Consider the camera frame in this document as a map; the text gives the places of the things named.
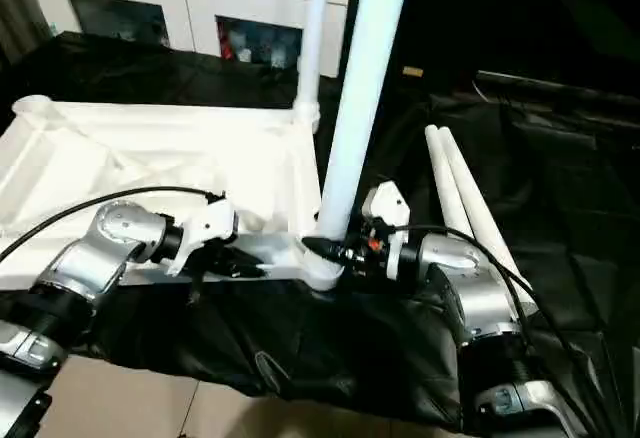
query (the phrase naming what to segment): wrinkled black cloth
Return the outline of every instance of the wrinkled black cloth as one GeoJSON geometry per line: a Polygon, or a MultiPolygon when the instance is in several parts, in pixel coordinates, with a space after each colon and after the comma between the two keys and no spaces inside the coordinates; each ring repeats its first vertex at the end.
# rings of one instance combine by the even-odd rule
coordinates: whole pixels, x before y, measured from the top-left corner
{"type": "MultiPolygon", "coordinates": [[[[34,93],[69,101],[286,107],[295,79],[193,53],[65,35],[4,75],[0,92],[7,124],[10,104],[34,93]],[[51,69],[58,73],[43,72],[51,69]]],[[[315,137],[321,177],[339,91],[322,80],[315,137]]],[[[412,223],[441,224],[424,127],[450,126],[520,271],[598,377],[613,421],[632,428],[640,364],[638,128],[408,96],[385,92],[358,202],[370,186],[393,179],[412,223]]],[[[183,285],[117,290],[77,352],[248,395],[461,429],[456,350],[438,297],[428,290],[406,296],[388,283],[345,277],[324,294],[301,282],[227,282],[207,284],[196,304],[188,296],[183,285]]],[[[14,297],[2,295],[0,316],[14,297]]],[[[538,350],[584,398],[544,320],[536,316],[533,324],[538,350]]],[[[624,436],[621,430],[616,436],[624,436]]]]}

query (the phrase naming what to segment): vertical white pipe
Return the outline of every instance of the vertical white pipe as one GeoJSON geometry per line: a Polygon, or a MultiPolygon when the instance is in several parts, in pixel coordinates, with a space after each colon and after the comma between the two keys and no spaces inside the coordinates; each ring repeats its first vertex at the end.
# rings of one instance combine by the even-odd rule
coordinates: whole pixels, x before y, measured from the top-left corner
{"type": "Polygon", "coordinates": [[[320,119],[318,83],[320,81],[320,47],[327,0],[307,0],[307,22],[302,33],[298,94],[294,109],[317,128],[320,119]]]}
{"type": "Polygon", "coordinates": [[[427,138],[431,167],[433,168],[433,176],[436,181],[444,224],[449,228],[454,228],[467,235],[473,236],[469,219],[467,218],[462,200],[460,199],[456,181],[453,178],[453,173],[449,166],[449,160],[440,141],[438,128],[435,125],[429,125],[424,129],[424,134],[427,138]]]}
{"type": "MultiPolygon", "coordinates": [[[[513,260],[509,248],[504,242],[504,238],[502,238],[498,225],[496,225],[493,215],[487,203],[484,201],[482,193],[456,144],[456,140],[451,134],[451,130],[447,127],[442,127],[438,130],[438,133],[476,239],[482,243],[502,265],[522,278],[516,262],[513,260]]],[[[533,305],[533,300],[529,295],[527,295],[520,286],[515,283],[514,285],[520,301],[533,305]]]]}
{"type": "Polygon", "coordinates": [[[404,0],[360,0],[317,234],[347,231],[404,0]]]}

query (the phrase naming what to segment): black cable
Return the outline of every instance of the black cable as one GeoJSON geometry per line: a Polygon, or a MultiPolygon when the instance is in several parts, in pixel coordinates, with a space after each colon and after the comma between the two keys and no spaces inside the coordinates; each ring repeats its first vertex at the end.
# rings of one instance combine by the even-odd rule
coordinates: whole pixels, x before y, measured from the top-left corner
{"type": "MultiPolygon", "coordinates": [[[[558,340],[560,341],[560,344],[563,350],[567,354],[569,361],[571,362],[573,367],[576,369],[578,376],[584,382],[587,388],[588,394],[594,400],[597,407],[599,408],[600,413],[602,414],[604,420],[606,421],[606,426],[610,431],[609,436],[615,436],[615,428],[606,411],[606,407],[604,405],[604,401],[600,392],[598,391],[596,386],[593,384],[593,382],[589,378],[589,375],[587,374],[586,370],[584,370],[584,368],[582,367],[582,364],[578,361],[573,348],[571,347],[567,338],[564,336],[564,333],[560,330],[560,327],[558,326],[557,321],[549,311],[549,308],[546,306],[546,304],[543,302],[540,296],[531,289],[529,285],[527,285],[519,276],[517,276],[511,270],[509,270],[504,265],[502,265],[498,261],[498,259],[485,246],[482,245],[482,243],[480,243],[475,238],[461,231],[458,231],[454,228],[449,228],[447,226],[437,226],[437,225],[404,225],[404,226],[393,227],[393,229],[396,231],[422,230],[428,233],[431,232],[431,233],[437,233],[442,235],[451,234],[459,238],[462,238],[463,240],[467,241],[471,245],[475,246],[479,251],[484,253],[489,259],[489,262],[493,266],[495,266],[496,269],[500,272],[500,275],[502,276],[505,282],[505,285],[509,290],[509,294],[511,295],[513,304],[516,308],[516,314],[518,315],[518,319],[520,320],[520,328],[522,330],[522,335],[525,339],[525,344],[531,345],[533,343],[533,334],[531,332],[531,329],[529,328],[527,317],[524,313],[524,309],[522,308],[522,303],[520,302],[520,299],[515,290],[515,287],[513,286],[513,282],[518,284],[531,297],[533,302],[538,307],[538,310],[540,311],[542,316],[545,318],[545,320],[549,324],[549,328],[551,328],[552,332],[558,337],[558,340]]],[[[594,428],[595,424],[592,424],[591,420],[589,420],[586,417],[586,415],[584,414],[582,409],[579,407],[577,402],[571,398],[571,396],[569,395],[569,392],[561,385],[560,380],[557,379],[557,377],[553,376],[553,373],[551,373],[548,367],[547,367],[547,374],[550,375],[550,378],[551,378],[550,381],[552,382],[552,385],[558,389],[558,392],[560,393],[562,398],[565,400],[569,408],[571,408],[573,413],[578,417],[578,419],[582,423],[582,426],[585,428],[587,433],[590,436],[594,436],[594,437],[601,436],[600,433],[595,432],[595,428],[594,428]]]]}
{"type": "Polygon", "coordinates": [[[123,196],[130,195],[138,195],[140,193],[149,193],[152,191],[175,191],[178,193],[191,193],[194,195],[204,196],[208,202],[212,202],[215,200],[216,195],[209,191],[200,190],[197,188],[187,188],[183,186],[144,186],[140,188],[132,188],[129,190],[117,191],[115,193],[110,193],[108,195],[99,196],[98,198],[93,198],[92,200],[85,201],[83,203],[79,203],[74,205],[66,210],[61,211],[60,213],[56,213],[50,218],[47,218],[39,225],[34,226],[32,229],[27,231],[24,235],[20,236],[16,241],[7,246],[2,252],[0,252],[0,263],[7,259],[11,253],[16,251],[20,246],[29,241],[35,235],[40,233],[42,230],[48,228],[54,223],[60,221],[63,218],[66,218],[69,215],[77,213],[78,211],[84,210],[85,208],[89,208],[90,206],[98,205],[100,203],[104,203],[105,201],[114,200],[116,198],[122,198],[123,196]]]}

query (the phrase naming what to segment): tiled floor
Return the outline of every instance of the tiled floor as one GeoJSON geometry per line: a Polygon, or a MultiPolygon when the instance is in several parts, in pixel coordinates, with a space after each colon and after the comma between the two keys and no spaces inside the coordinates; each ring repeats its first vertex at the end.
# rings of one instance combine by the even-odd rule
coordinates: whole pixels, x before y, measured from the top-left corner
{"type": "Polygon", "coordinates": [[[446,438],[315,403],[248,398],[219,385],[72,357],[38,438],[446,438]]]}

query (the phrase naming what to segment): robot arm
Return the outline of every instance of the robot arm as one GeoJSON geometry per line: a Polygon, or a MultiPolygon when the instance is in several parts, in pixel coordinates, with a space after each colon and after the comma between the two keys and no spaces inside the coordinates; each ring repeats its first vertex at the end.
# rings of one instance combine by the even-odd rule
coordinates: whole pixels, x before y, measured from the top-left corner
{"type": "Polygon", "coordinates": [[[488,258],[467,242],[437,234],[394,250],[389,229],[393,234],[374,219],[346,244],[321,237],[303,243],[356,273],[383,273],[407,289],[427,282],[437,290],[458,347],[463,416],[472,433],[577,438],[564,402],[525,347],[511,295],[488,258]],[[390,276],[390,269],[397,274],[390,276]]]}
{"type": "Polygon", "coordinates": [[[220,199],[177,227],[173,219],[116,201],[96,214],[87,234],[64,248],[26,296],[0,320],[0,438],[33,437],[51,398],[46,390],[71,346],[86,333],[127,263],[174,260],[234,235],[235,213],[220,199]]]}

